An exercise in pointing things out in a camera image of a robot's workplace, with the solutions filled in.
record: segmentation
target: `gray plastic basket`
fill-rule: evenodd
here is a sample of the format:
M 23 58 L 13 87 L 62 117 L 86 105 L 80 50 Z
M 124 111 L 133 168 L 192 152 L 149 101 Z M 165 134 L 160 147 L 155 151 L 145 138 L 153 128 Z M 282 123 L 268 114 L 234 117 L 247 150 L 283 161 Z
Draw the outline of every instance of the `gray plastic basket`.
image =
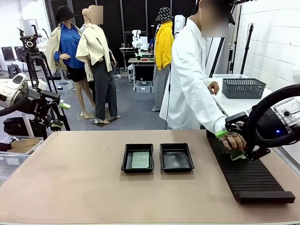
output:
M 266 84 L 257 79 L 223 79 L 222 93 L 230 99 L 261 99 Z

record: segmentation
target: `black shorts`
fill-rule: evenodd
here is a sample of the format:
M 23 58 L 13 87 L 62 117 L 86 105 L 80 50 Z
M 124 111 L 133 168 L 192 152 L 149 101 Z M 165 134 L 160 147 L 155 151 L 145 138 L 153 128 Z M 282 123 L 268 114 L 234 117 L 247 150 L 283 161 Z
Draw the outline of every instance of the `black shorts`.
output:
M 68 65 L 66 66 L 67 66 L 67 71 L 69 72 L 73 82 L 80 82 L 86 77 L 84 67 L 80 69 L 75 69 L 75 68 L 71 68 Z

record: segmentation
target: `tripod head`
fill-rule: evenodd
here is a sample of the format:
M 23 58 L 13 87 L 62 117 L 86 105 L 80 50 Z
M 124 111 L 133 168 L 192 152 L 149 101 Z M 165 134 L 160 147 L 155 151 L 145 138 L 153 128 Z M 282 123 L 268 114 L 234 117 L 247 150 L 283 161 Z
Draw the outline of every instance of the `tripod head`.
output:
M 37 39 L 41 38 L 41 35 L 38 35 L 38 31 L 35 25 L 31 25 L 34 28 L 35 34 L 33 36 L 24 36 L 24 31 L 20 31 L 20 40 L 23 42 L 24 49 L 28 50 L 30 53 L 37 53 L 39 49 L 37 48 Z

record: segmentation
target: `black slotted tray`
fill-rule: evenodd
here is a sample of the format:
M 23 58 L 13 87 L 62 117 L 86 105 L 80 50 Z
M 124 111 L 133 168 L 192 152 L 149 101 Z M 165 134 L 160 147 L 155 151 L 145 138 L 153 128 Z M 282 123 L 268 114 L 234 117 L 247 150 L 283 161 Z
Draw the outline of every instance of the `black slotted tray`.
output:
M 207 138 L 227 184 L 239 203 L 294 203 L 291 191 L 284 191 L 261 160 L 232 161 L 223 154 L 224 145 L 209 131 Z

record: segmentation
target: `mannequin hand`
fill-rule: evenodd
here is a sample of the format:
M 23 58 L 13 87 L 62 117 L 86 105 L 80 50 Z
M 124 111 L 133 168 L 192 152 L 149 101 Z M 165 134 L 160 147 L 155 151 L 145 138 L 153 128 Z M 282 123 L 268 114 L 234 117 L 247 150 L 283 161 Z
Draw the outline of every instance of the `mannequin hand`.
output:
M 217 95 L 220 90 L 219 85 L 216 81 L 213 81 L 207 88 L 212 95 Z
M 222 142 L 228 150 L 237 149 L 242 151 L 246 148 L 247 144 L 242 135 L 237 133 L 228 134 L 227 136 L 222 138 Z
M 61 54 L 60 55 L 60 59 L 62 59 L 62 60 L 68 60 L 68 59 L 70 59 L 71 58 L 71 56 L 69 56 L 68 54 Z

